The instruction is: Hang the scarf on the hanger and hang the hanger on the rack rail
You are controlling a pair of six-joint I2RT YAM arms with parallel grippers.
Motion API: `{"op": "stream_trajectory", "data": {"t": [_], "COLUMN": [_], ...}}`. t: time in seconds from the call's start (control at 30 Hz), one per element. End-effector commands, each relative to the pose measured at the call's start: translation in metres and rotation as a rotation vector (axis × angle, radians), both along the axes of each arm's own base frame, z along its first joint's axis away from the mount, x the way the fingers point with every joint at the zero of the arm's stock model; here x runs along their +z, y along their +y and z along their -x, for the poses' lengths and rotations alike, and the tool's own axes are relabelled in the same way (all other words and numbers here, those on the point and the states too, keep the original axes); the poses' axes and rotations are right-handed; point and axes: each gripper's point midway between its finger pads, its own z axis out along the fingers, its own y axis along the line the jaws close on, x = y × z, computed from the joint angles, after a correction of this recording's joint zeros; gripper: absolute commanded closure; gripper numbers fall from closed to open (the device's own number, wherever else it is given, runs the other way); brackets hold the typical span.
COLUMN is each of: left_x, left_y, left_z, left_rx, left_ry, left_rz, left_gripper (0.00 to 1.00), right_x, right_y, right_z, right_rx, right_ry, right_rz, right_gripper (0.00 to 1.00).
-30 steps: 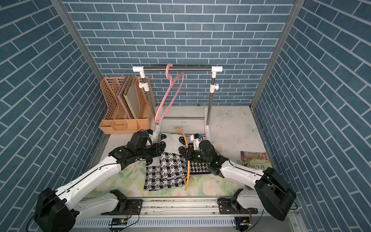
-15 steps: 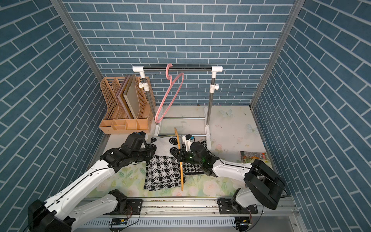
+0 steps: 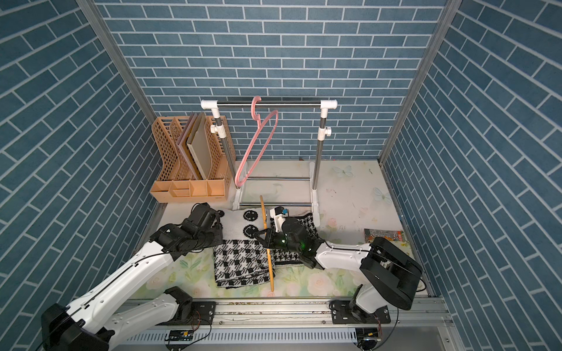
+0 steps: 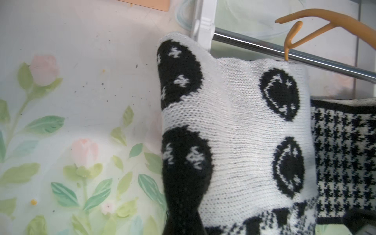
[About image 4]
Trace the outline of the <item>smiley face knit scarf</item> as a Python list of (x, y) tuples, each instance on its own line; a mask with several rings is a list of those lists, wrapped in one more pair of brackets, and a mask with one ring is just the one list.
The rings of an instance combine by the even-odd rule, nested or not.
[(214, 58), (171, 33), (157, 51), (167, 211), (208, 235), (313, 235), (316, 165), (307, 74)]

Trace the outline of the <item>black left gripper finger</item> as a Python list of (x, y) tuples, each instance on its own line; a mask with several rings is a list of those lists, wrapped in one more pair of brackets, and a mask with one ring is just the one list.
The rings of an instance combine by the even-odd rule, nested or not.
[(207, 235), (199, 212), (196, 211), (188, 218), (178, 215), (167, 215), (163, 235)]

